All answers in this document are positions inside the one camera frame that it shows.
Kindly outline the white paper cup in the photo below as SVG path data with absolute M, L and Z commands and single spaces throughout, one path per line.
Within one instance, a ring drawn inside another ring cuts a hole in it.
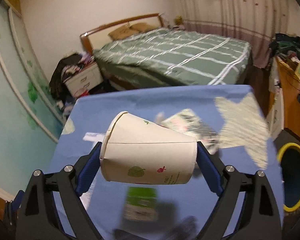
M 106 131 L 100 165 L 107 181 L 175 185 L 190 180 L 196 157 L 196 138 L 122 111 Z

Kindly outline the white cardboard box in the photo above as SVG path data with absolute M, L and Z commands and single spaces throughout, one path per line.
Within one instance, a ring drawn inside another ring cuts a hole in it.
M 200 141 L 210 154 L 219 149 L 217 132 L 197 116 L 192 109 L 186 108 L 161 122 L 162 126 L 179 133 L 194 137 Z

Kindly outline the green lid jar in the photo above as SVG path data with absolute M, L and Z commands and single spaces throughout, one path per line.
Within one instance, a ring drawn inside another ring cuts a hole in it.
M 157 189 L 129 187 L 126 193 L 123 217 L 135 222 L 154 222 L 158 218 Z

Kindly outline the yellow rimmed trash bin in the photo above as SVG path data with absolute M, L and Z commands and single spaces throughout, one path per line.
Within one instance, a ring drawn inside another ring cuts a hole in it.
M 281 166 L 285 193 L 284 210 L 296 211 L 300 207 L 300 145 L 294 142 L 284 144 L 277 153 Z

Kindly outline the blue star tablecloth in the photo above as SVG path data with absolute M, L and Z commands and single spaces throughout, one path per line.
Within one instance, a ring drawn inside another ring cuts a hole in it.
M 281 239 L 281 167 L 247 85 L 80 98 L 49 182 L 78 239 Z

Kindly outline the sliding wardrobe door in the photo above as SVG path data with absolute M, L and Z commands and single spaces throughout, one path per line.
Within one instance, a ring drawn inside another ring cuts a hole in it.
M 0 4 L 0 198 L 12 200 L 32 172 L 45 170 L 63 119 L 21 15 Z

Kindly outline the white nightstand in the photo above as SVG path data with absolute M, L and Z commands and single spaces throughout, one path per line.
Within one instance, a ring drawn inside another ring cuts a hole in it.
M 103 82 L 100 69 L 96 62 L 83 68 L 76 75 L 66 80 L 65 85 L 70 94 L 76 98 Z

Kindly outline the dark clothes pile on nightstand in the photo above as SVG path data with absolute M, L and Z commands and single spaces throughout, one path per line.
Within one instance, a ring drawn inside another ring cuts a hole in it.
M 67 98 L 71 96 L 65 82 L 94 62 L 94 57 L 89 53 L 72 53 L 70 56 L 62 58 L 49 82 L 52 98 L 65 103 Z

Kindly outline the wooden low cabinet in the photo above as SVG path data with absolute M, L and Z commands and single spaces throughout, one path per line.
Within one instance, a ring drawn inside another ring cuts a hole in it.
M 272 59 L 269 76 L 269 113 L 267 123 L 273 139 L 282 130 L 300 141 L 300 80 L 279 57 Z

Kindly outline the green plaid duvet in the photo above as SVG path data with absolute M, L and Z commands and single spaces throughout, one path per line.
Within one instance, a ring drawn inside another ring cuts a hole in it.
M 234 85 L 251 62 L 249 42 L 158 28 L 93 50 L 105 74 L 134 88 Z

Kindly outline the left brown pillow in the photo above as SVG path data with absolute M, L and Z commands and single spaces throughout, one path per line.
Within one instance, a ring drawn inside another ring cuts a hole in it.
M 125 38 L 131 37 L 133 35 L 139 34 L 138 31 L 134 31 L 132 29 L 130 29 L 128 26 L 123 25 L 117 29 L 115 29 L 114 31 L 110 32 L 108 34 L 108 36 L 113 40 L 113 41 L 117 41 L 117 40 L 123 40 Z

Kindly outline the brown pillow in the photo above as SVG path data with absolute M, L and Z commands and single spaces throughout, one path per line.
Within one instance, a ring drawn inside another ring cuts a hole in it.
M 113 41 L 117 41 L 117 40 L 123 40 L 125 38 L 131 37 L 133 35 L 139 34 L 138 31 L 134 31 L 132 29 L 130 29 L 128 26 L 123 25 L 117 29 L 115 29 L 114 31 L 110 32 L 108 34 L 108 36 L 113 40 Z
M 130 25 L 130 29 L 134 31 L 138 31 L 139 33 L 146 33 L 158 29 L 158 27 L 150 25 L 145 22 L 140 22 L 140 23 L 135 23 L 133 25 Z

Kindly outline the clothes pile on cabinet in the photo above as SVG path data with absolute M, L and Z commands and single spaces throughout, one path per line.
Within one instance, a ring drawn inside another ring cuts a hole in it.
M 284 33 L 276 33 L 269 44 L 269 49 L 270 57 L 274 57 L 279 54 L 288 55 L 288 52 L 292 51 L 300 60 L 300 37 L 290 36 Z

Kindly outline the yellow box on far nightstand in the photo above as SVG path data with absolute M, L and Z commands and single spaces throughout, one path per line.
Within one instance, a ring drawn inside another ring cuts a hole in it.
M 183 25 L 183 18 L 181 16 L 177 16 L 174 19 L 174 23 L 175 23 L 175 25 Z

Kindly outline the right brown pillow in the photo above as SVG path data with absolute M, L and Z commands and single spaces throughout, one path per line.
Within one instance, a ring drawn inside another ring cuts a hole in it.
M 145 22 L 140 22 L 140 23 L 135 23 L 133 25 L 130 25 L 130 29 L 134 31 L 138 31 L 139 33 L 146 33 L 158 29 L 158 27 L 150 25 Z

